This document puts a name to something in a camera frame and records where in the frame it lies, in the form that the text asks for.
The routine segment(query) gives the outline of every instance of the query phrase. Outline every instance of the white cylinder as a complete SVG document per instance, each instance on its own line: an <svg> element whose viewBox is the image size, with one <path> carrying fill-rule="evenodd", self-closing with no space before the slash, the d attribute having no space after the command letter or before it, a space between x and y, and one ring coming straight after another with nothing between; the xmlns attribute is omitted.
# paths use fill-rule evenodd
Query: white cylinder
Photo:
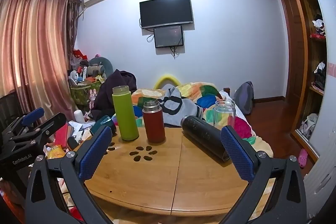
<svg viewBox="0 0 336 224"><path fill-rule="evenodd" d="M84 116L81 110L77 109L74 113L76 122L85 123Z"/></svg>

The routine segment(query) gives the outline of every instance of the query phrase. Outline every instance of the yellow arch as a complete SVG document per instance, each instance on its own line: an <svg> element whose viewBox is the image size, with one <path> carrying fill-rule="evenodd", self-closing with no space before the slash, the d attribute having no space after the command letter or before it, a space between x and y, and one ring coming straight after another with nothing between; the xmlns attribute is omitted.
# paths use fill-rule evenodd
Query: yellow arch
<svg viewBox="0 0 336 224"><path fill-rule="evenodd" d="M163 76L161 76L159 78L159 80L154 85L154 89L157 90L159 88L160 84L162 84L162 82L165 81L165 80L171 81L176 86L181 85L180 81L177 80L174 76L172 76L172 75L163 75Z"/></svg>

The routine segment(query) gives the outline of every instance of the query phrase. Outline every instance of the gray backpack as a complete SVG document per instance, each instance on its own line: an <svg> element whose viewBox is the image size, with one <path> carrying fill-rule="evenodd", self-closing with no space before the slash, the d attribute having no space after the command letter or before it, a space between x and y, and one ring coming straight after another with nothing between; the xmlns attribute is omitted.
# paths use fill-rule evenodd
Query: gray backpack
<svg viewBox="0 0 336 224"><path fill-rule="evenodd" d="M240 108L244 115L248 115L252 111L254 93L252 82L248 81L242 84L236 91L233 100Z"/></svg>

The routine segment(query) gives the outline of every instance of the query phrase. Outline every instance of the dark clothing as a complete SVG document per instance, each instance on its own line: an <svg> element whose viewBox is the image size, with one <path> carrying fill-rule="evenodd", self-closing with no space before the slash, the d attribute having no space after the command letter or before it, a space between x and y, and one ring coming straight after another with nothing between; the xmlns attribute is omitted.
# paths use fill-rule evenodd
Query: dark clothing
<svg viewBox="0 0 336 224"><path fill-rule="evenodd" d="M119 85L128 85L131 93L137 90L137 80L133 74L127 71L115 70L105 83L100 86L97 97L94 101L94 108L91 109L93 119L99 120L104 115L112 117L115 114L115 109L112 100L112 89Z"/></svg>

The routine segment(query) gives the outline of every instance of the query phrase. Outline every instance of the gray blanket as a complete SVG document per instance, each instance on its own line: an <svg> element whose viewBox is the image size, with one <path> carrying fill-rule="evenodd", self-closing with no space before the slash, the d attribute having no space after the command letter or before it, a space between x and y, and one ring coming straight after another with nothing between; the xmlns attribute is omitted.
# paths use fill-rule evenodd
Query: gray blanket
<svg viewBox="0 0 336 224"><path fill-rule="evenodd" d="M182 97L176 87L168 89L158 102L162 107L165 126L180 127L184 116L194 115L202 118L203 115L203 108L189 98Z"/></svg>

